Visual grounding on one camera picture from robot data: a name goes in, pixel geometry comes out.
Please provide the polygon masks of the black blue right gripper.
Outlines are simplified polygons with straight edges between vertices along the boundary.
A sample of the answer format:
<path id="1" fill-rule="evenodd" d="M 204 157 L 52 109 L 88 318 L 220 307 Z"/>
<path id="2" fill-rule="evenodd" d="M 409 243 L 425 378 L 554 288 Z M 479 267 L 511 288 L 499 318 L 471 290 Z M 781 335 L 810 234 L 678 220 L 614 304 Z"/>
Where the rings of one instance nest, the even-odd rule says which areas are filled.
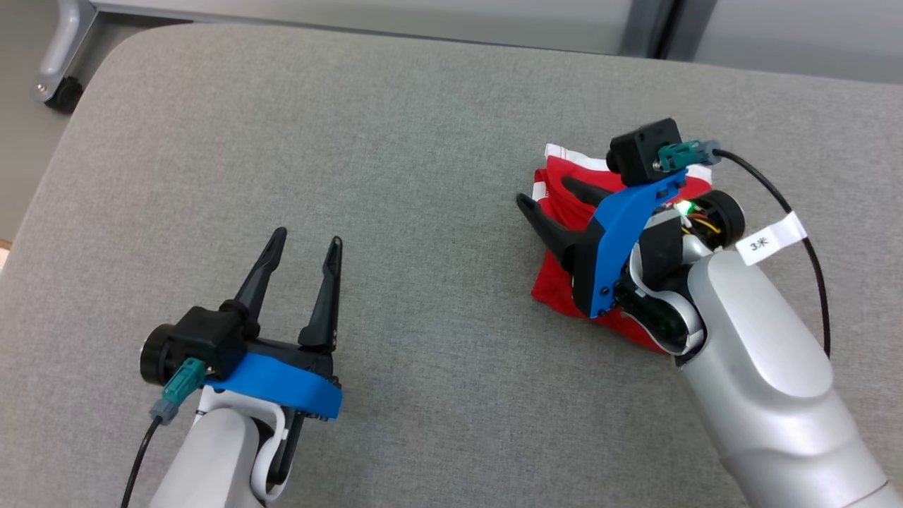
<path id="1" fill-rule="evenodd" d="M 683 240 L 681 216 L 664 216 L 672 200 L 696 177 L 690 169 L 661 174 L 655 182 L 626 186 L 610 192 L 599 186 L 562 177 L 562 186 L 593 212 L 583 231 L 572 231 L 546 214 L 525 193 L 516 205 L 558 265 L 573 279 L 574 305 L 590 319 L 619 305 L 626 290 L 630 254 L 642 238 L 651 244 L 654 279 L 662 279 L 680 266 L 677 242 Z"/>

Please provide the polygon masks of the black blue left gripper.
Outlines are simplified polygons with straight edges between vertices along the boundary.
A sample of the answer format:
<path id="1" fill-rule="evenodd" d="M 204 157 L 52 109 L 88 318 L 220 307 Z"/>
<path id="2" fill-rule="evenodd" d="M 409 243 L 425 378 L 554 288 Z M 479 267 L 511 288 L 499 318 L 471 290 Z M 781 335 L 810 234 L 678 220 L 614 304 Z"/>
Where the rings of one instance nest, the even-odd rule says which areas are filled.
<path id="1" fill-rule="evenodd" d="M 279 267 L 286 237 L 284 227 L 273 231 L 233 299 L 233 306 L 243 319 L 245 339 L 259 337 L 262 302 L 270 277 Z M 300 348 L 280 341 L 257 339 L 248 345 L 246 355 L 228 379 L 216 380 L 207 376 L 203 386 L 277 403 L 308 417 L 338 418 L 343 394 L 341 383 L 334 374 L 332 354 L 308 349 L 336 348 L 342 258 L 343 241 L 334 236 L 322 265 L 323 279 L 312 315 L 308 325 L 298 334 Z M 140 353 L 140 373 L 150 384 L 164 386 L 181 364 L 167 341 L 171 328 L 172 325 L 161 325 L 154 329 Z"/>

